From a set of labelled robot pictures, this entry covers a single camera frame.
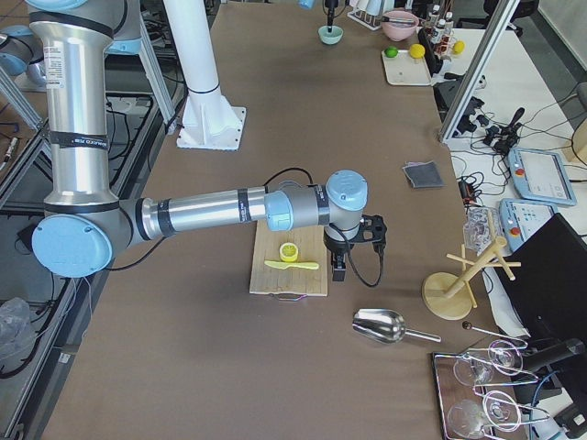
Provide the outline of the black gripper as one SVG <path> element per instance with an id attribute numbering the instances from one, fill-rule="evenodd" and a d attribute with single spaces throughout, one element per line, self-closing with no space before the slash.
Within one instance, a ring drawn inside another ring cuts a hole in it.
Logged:
<path id="1" fill-rule="evenodd" d="M 344 281 L 346 277 L 345 256 L 349 251 L 346 237 L 333 227 L 325 226 L 323 242 L 330 252 L 332 281 Z"/>
<path id="2" fill-rule="evenodd" d="M 336 0 L 325 0 L 324 8 L 327 14 L 327 32 L 332 32 L 334 17 L 336 14 Z"/>

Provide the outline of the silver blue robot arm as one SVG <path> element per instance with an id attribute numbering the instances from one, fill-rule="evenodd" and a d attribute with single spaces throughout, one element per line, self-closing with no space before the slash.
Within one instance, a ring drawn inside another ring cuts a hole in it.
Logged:
<path id="1" fill-rule="evenodd" d="M 135 1 L 32 1 L 30 26 L 43 44 L 53 188 L 32 237 L 51 272 L 81 278 L 104 270 L 138 243 L 180 232 L 263 220 L 272 231 L 322 226 L 341 263 L 375 220 L 364 214 L 368 186 L 353 170 L 324 185 L 243 188 L 155 201 L 122 200 L 111 190 L 105 111 L 105 55 L 135 51 Z"/>
<path id="2" fill-rule="evenodd" d="M 316 0 L 299 0 L 298 5 L 303 9 L 312 9 Z M 327 17 L 327 31 L 331 32 L 334 26 L 334 18 L 336 16 L 336 9 L 338 8 L 338 0 L 321 0 L 323 12 Z"/>

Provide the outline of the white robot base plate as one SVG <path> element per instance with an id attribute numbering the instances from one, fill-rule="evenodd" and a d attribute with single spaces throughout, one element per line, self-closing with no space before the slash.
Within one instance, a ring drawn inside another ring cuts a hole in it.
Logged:
<path id="1" fill-rule="evenodd" d="M 164 6 L 188 93 L 177 146 L 237 150 L 247 110 L 222 94 L 204 3 L 171 0 Z"/>

